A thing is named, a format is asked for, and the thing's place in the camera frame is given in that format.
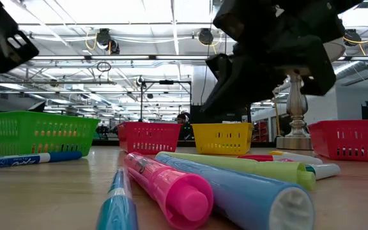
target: lamp base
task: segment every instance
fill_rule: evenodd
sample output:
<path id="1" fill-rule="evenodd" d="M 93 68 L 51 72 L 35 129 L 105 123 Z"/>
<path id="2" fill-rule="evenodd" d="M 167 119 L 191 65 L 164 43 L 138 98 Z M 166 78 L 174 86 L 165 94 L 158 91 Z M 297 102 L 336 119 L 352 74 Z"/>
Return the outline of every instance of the lamp base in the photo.
<path id="1" fill-rule="evenodd" d="M 278 137 L 276 148 L 282 150 L 313 150 L 310 137 Z"/>

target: ceiling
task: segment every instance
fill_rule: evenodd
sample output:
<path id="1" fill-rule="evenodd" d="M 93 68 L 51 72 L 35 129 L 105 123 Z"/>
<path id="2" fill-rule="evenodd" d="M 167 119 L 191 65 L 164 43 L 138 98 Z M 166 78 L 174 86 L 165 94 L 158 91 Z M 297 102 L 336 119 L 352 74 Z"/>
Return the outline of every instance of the ceiling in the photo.
<path id="1" fill-rule="evenodd" d="M 20 29 L 38 47 L 41 56 L 107 55 L 95 46 L 95 35 L 101 28 L 110 29 L 110 34 L 123 55 L 196 55 L 231 53 L 234 41 L 211 26 L 221 0 L 16 0 L 1 1 L 6 11 L 17 21 Z M 353 8 L 340 15 L 347 28 L 355 28 L 368 40 L 368 8 Z M 214 46 L 205 46 L 197 39 L 201 28 L 211 26 Z M 360 49 L 346 47 L 346 55 L 359 55 Z M 138 119 L 140 94 L 136 81 L 174 80 L 199 81 L 204 76 L 194 71 L 200 61 L 108 61 L 112 68 L 100 72 L 96 62 L 81 61 L 34 62 L 34 66 L 21 66 L 8 75 L 0 76 L 11 81 L 96 81 L 100 84 L 60 84 L 58 86 L 27 84 L 30 91 L 77 91 L 75 94 L 34 94 L 49 100 L 50 110 L 63 110 L 68 105 L 78 105 L 85 116 L 106 115 L 116 112 L 124 118 Z M 336 62 L 333 65 L 346 65 Z M 2 90 L 17 90 L 0 85 Z M 88 94 L 96 91 L 120 92 L 120 94 Z M 188 111 L 190 91 L 188 84 L 154 84 L 148 92 L 175 92 L 177 94 L 153 94 L 145 96 L 147 103 L 144 117 L 148 119 L 172 119 L 180 111 Z"/>

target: wooden table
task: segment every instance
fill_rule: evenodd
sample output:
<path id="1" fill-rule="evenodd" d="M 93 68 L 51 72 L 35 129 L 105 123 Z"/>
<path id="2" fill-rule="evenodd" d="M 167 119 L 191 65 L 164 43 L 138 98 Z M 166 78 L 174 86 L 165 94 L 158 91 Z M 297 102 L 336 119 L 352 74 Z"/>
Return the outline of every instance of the wooden table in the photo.
<path id="1" fill-rule="evenodd" d="M 256 148 L 251 152 L 270 150 Z M 177 152 L 195 153 L 196 149 L 179 148 Z M 124 156 L 117 147 L 92 147 L 82 160 L 0 169 L 0 229 L 94 229 Z M 316 191 L 311 193 L 316 229 L 368 230 L 368 162 L 335 163 L 340 165 L 341 175 L 318 181 Z M 140 229 L 171 229 L 157 203 L 134 181 L 132 192 Z M 201 229 L 238 228 L 212 215 Z"/>

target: basket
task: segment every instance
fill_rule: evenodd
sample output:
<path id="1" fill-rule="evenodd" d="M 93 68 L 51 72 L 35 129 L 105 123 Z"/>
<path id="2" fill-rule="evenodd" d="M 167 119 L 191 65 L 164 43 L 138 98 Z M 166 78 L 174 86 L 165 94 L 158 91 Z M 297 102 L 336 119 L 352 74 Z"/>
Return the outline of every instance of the basket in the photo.
<path id="1" fill-rule="evenodd" d="M 332 160 L 368 161 L 368 120 L 320 121 L 308 128 L 317 154 Z"/>
<path id="2" fill-rule="evenodd" d="M 0 156 L 89 153 L 99 120 L 40 112 L 0 112 Z"/>
<path id="3" fill-rule="evenodd" d="M 127 153 L 176 151 L 180 128 L 179 124 L 124 122 L 118 125 L 119 145 Z"/>
<path id="4" fill-rule="evenodd" d="M 250 149 L 252 124 L 192 124 L 199 153 L 244 155 Z"/>

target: blue highlighter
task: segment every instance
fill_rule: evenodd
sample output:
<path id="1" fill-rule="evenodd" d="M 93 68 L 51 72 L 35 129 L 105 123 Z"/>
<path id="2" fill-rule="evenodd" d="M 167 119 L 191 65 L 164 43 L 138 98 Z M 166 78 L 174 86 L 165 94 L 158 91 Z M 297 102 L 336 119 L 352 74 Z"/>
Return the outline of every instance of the blue highlighter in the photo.
<path id="1" fill-rule="evenodd" d="M 214 210 L 246 230 L 314 229 L 314 207 L 300 185 L 159 154 L 155 158 L 206 179 Z"/>
<path id="2" fill-rule="evenodd" d="M 97 230 L 138 230 L 137 212 L 132 200 L 130 182 L 124 169 L 118 169 L 100 208 Z"/>

